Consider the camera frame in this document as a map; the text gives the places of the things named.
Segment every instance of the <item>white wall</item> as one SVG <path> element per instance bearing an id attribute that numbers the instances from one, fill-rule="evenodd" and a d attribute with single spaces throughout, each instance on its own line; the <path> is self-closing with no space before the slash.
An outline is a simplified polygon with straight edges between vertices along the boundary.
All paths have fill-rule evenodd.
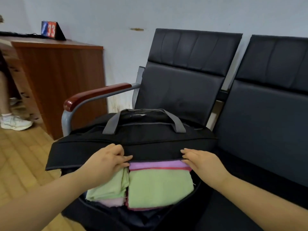
<path id="1" fill-rule="evenodd" d="M 242 52 L 251 34 L 308 37 L 308 0 L 23 1 L 34 32 L 40 33 L 42 20 L 58 21 L 68 38 L 104 46 L 107 85 L 135 81 L 138 66 L 146 64 L 156 28 L 244 33 Z M 110 99 L 109 111 L 131 107 L 132 94 Z"/>
<path id="2" fill-rule="evenodd" d="M 0 0 L 0 15 L 4 19 L 0 31 L 33 33 L 23 0 Z"/>

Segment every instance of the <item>parquet floor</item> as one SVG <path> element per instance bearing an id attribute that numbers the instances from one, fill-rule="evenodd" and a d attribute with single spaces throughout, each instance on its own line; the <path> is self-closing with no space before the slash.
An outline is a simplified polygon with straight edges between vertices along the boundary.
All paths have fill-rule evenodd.
<path id="1" fill-rule="evenodd" d="M 22 105 L 15 115 L 27 118 Z M 53 140 L 39 126 L 14 131 L 0 128 L 0 206 L 60 176 L 59 170 L 44 170 Z M 78 223 L 59 214 L 44 231 L 84 231 Z"/>

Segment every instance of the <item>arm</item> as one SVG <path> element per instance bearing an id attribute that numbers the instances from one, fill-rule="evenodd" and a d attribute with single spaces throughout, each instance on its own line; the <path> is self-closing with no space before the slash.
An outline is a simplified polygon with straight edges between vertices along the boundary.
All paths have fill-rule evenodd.
<path id="1" fill-rule="evenodd" d="M 308 210 L 232 176 L 207 151 L 181 150 L 183 162 L 266 231 L 308 230 Z"/>
<path id="2" fill-rule="evenodd" d="M 0 208 L 0 230 L 40 231 L 83 192 L 108 182 L 132 156 L 110 144 L 94 153 L 73 173 L 15 199 Z"/>

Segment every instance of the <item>chair armrest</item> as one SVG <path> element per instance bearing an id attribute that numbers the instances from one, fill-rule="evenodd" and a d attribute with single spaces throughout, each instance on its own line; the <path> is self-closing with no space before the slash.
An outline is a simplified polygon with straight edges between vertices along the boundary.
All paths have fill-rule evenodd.
<path id="1" fill-rule="evenodd" d="M 79 105 L 81 102 L 85 100 L 88 100 L 88 99 L 91 99 L 91 98 L 94 98 L 100 95 L 105 95 L 108 93 L 121 91 L 121 90 L 128 89 L 131 87 L 132 85 L 130 83 L 123 82 L 123 83 L 118 83 L 118 84 L 102 87 L 99 89 L 81 92 L 81 93 L 78 93 L 68 98 L 64 102 L 64 109 L 68 112 L 72 112 L 77 105 Z"/>

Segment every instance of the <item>gray bag handle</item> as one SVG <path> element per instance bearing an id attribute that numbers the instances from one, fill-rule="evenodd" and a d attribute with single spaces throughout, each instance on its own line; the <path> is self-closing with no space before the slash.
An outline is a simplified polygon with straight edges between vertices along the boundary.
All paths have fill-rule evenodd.
<path id="1" fill-rule="evenodd" d="M 175 132 L 177 133 L 186 133 L 186 129 L 183 126 L 183 123 L 181 122 L 181 120 L 175 116 L 174 114 L 164 110 L 164 109 L 123 109 L 122 111 L 127 110 L 130 112 L 138 112 L 138 111 L 144 111 L 144 110 L 148 110 L 148 111 L 160 111 L 162 113 L 165 113 L 168 117 L 171 118 L 171 120 L 174 122 L 175 124 Z M 109 119 L 109 121 L 107 122 L 104 130 L 103 130 L 103 134 L 104 135 L 114 135 L 116 128 L 118 126 L 119 123 L 119 119 L 120 119 L 120 115 L 121 112 L 116 113 L 112 118 Z"/>

